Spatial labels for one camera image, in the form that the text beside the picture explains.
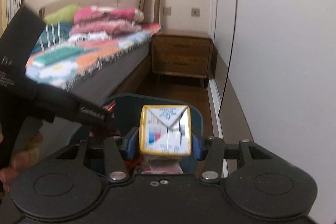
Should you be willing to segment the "person's left hand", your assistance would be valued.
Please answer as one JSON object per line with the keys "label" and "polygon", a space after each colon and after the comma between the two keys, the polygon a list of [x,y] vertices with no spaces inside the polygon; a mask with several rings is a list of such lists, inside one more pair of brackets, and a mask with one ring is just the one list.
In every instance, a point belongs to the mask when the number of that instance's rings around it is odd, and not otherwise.
{"label": "person's left hand", "polygon": [[11,158],[9,166],[1,169],[1,197],[4,196],[3,192],[9,192],[11,184],[20,173],[38,162],[38,144],[42,141],[43,137],[41,133],[37,133],[30,139],[23,151]]}

